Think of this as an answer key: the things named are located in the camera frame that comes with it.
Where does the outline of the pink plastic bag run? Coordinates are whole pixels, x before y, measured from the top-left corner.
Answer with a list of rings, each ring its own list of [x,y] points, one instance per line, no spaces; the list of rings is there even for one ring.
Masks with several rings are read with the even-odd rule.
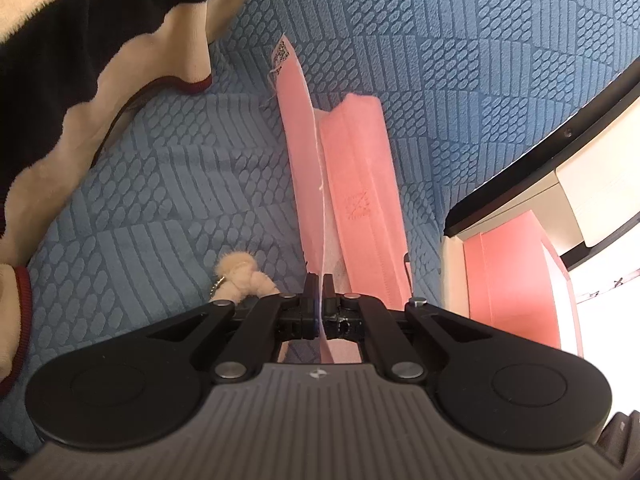
[[[319,133],[326,113],[312,105],[302,66],[285,36],[273,49],[271,63],[306,270],[318,276],[332,274],[335,290],[350,292]]]

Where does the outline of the striped fleece blanket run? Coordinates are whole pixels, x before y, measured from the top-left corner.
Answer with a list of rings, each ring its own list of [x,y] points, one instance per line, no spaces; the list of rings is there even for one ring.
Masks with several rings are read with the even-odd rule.
[[[126,105],[203,90],[244,0],[1,0],[1,388],[32,327],[26,266]]]

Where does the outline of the pink open cardboard box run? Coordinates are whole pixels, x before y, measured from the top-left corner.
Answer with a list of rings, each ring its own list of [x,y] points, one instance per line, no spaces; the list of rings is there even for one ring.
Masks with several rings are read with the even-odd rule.
[[[573,285],[533,211],[463,243],[469,317],[583,356]]]

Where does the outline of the blue textured floor chair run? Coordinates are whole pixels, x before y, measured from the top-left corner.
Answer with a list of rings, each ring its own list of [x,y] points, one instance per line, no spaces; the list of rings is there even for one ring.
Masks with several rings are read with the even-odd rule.
[[[639,0],[53,0],[1,45],[1,259],[30,376],[206,301],[227,252],[439,300],[450,209],[639,55]]]

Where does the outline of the white folding chair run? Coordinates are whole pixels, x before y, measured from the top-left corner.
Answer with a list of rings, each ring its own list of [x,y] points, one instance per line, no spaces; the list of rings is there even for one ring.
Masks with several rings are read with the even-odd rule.
[[[567,270],[603,252],[639,223],[639,64],[534,148],[448,212],[442,301],[470,310],[463,243],[533,211]]]

